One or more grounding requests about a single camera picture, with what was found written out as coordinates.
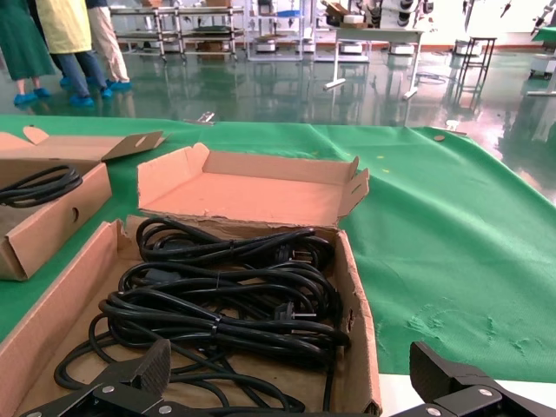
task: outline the cable tie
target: cable tie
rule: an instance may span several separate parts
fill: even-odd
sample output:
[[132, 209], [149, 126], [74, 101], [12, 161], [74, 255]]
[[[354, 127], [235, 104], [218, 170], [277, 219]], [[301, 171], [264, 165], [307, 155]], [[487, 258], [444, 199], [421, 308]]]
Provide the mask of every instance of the cable tie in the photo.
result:
[[215, 322], [212, 323], [212, 328], [210, 329], [210, 336], [215, 338], [216, 337], [216, 332], [218, 331], [218, 325], [220, 324], [220, 320], [222, 320], [222, 316], [219, 315]]

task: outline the person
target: person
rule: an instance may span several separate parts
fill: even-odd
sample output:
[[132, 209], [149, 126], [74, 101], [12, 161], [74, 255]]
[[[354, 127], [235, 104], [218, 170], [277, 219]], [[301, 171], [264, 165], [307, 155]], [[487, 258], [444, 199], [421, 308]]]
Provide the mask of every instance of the person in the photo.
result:
[[109, 70], [109, 85], [113, 90], [131, 88], [128, 70], [114, 33], [108, 0], [85, 0], [89, 13], [93, 47], [104, 59]]
[[83, 60], [88, 72], [101, 91], [102, 98], [111, 98], [112, 91], [91, 50], [89, 18], [85, 0], [40, 0], [36, 11], [43, 26], [49, 51], [60, 60], [63, 73], [70, 79], [76, 94], [70, 98], [77, 107], [92, 107], [85, 75], [77, 66], [76, 56]]
[[[10, 77], [17, 85], [15, 105], [50, 96], [41, 87], [39, 77], [54, 74], [54, 69], [24, 0], [0, 0], [0, 49]], [[34, 90], [25, 93], [28, 78]]]
[[[46, 36], [44, 35], [43, 25], [41, 24], [41, 19], [39, 19], [38, 12], [36, 11], [36, 0], [27, 0], [27, 5], [29, 6], [29, 13], [31, 14], [31, 18], [35, 22], [35, 26], [38, 29], [38, 32], [41, 34], [41, 37], [44, 40], [44, 44], [46, 45]], [[52, 62], [54, 63], [54, 65], [56, 65], [56, 68], [58, 68], [60, 70], [60, 72], [62, 73], [62, 79], [60, 80], [60, 86], [61, 87], [69, 87], [70, 86], [70, 80], [63, 73], [63, 68], [62, 68], [62, 64], [60, 63], [60, 60], [58, 59], [58, 57], [55, 54], [50, 54], [50, 58], [52, 58]], [[87, 67], [85, 66], [85, 63], [83, 62], [83, 60], [80, 60], [79, 56], [76, 56], [76, 58], [77, 58], [77, 61], [79, 62], [79, 66], [81, 67], [81, 70], [83, 71], [85, 76], [90, 78], [90, 74], [87, 71]]]

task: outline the yellow coat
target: yellow coat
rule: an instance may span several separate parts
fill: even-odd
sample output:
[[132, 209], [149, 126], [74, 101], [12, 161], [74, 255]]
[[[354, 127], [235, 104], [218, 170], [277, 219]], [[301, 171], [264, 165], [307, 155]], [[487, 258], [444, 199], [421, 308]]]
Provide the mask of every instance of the yellow coat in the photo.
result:
[[52, 54], [91, 50], [85, 0], [38, 0], [36, 11]]

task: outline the metal rack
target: metal rack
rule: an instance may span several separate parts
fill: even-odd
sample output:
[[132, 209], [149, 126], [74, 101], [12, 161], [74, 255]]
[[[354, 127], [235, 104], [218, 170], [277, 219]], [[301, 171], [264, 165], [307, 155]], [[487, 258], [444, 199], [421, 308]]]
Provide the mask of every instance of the metal rack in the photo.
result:
[[[247, 48], [247, 59], [249, 61], [258, 61], [258, 62], [273, 62], [273, 61], [302, 61], [303, 60], [303, 32], [305, 29], [304, 23], [304, 1], [299, 0], [299, 14], [291, 15], [291, 16], [281, 16], [280, 12], [278, 13], [266, 13], [261, 14], [259, 10], [255, 11], [252, 9], [252, 0], [246, 0], [245, 3], [245, 10], [247, 12], [244, 14], [244, 27], [245, 27], [245, 43]], [[249, 28], [250, 19], [257, 20], [258, 36], [253, 36], [255, 30]], [[268, 23], [270, 26], [272, 23], [276, 24], [278, 21], [287, 22], [288, 20], [298, 21], [299, 25], [297, 28], [297, 34], [293, 36], [277, 36], [276, 34], [272, 36], [272, 33], [269, 32], [269, 36], [264, 36], [262, 34], [262, 24]], [[276, 52], [268, 52], [268, 53], [257, 53], [256, 47], [258, 42], [275, 42], [275, 43], [291, 43], [292, 46], [295, 48], [295, 53], [293, 55], [282, 55]]]
[[[243, 15], [243, 7], [158, 7], [158, 8], [110, 8], [112, 16], [130, 16], [130, 17], [150, 17], [154, 21], [154, 30], [132, 30], [126, 32], [116, 32], [118, 40], [128, 44], [128, 51], [124, 53], [134, 53], [137, 55], [153, 56], [158, 55], [166, 62], [165, 43], [177, 43], [182, 59], [186, 60], [186, 55], [230, 55], [237, 59], [235, 53], [235, 42], [238, 36], [242, 35], [242, 30], [235, 28], [234, 15]], [[182, 30], [182, 19], [184, 17], [212, 17], [215, 23], [216, 17], [221, 17], [225, 24], [229, 24], [229, 30], [203, 31], [199, 30]], [[172, 17], [172, 30], [165, 30], [163, 27], [163, 17]], [[217, 41], [228, 43], [228, 50], [222, 51], [199, 51], [187, 50], [185, 43], [200, 43]], [[130, 43], [134, 42], [156, 42], [159, 44], [158, 51], [150, 51], [147, 49], [132, 50]]]
[[228, 44], [228, 50], [221, 51], [201, 51], [195, 49], [187, 50], [184, 48], [184, 55], [229, 55], [237, 61], [235, 52], [235, 42], [237, 37], [243, 35], [243, 30], [234, 26], [234, 15], [243, 15], [243, 7], [180, 7], [177, 8], [178, 20], [182, 17], [212, 17], [212, 23], [215, 24], [215, 18], [220, 17], [224, 25], [229, 27], [228, 30], [202, 30], [202, 26], [196, 30], [182, 31], [180, 25], [181, 43], [192, 42], [223, 42]]
[[[131, 30], [131, 31], [117, 31], [116, 38], [119, 41], [125, 42], [128, 45], [128, 50], [124, 51], [124, 54], [136, 54], [145, 56], [155, 56], [158, 55], [160, 58], [166, 62], [166, 51], [164, 49], [165, 43], [179, 43], [180, 54], [183, 56], [183, 43], [180, 42], [180, 30], [164, 30], [162, 25], [162, 18], [165, 16], [170, 16], [173, 18], [175, 28], [180, 27], [180, 22], [177, 17], [176, 8], [173, 7], [141, 7], [141, 8], [112, 8], [110, 7], [111, 16], [131, 16], [138, 17], [143, 16], [146, 18], [152, 18], [155, 24], [154, 30]], [[146, 43], [153, 42], [158, 43], [159, 48], [156, 51], [155, 48], [140, 48], [133, 50], [131, 48], [131, 43]]]

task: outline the jeans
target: jeans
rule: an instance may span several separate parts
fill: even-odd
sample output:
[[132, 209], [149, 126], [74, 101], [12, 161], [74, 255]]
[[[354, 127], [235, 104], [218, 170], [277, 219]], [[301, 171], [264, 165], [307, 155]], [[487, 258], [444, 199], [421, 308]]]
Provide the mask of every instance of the jeans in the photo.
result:
[[83, 62], [85, 68], [87, 68], [87, 71], [93, 77], [96, 85], [98, 85], [100, 89], [107, 88], [103, 71], [93, 55], [92, 50], [76, 52], [75, 54], [57, 54], [56, 56], [60, 60], [63, 73], [70, 79], [71, 86], [76, 91], [77, 96], [88, 97], [90, 96], [90, 93], [89, 88], [87, 87], [87, 80], [85, 80], [85, 76], [79, 70], [79, 66], [77, 65], [76, 57]]

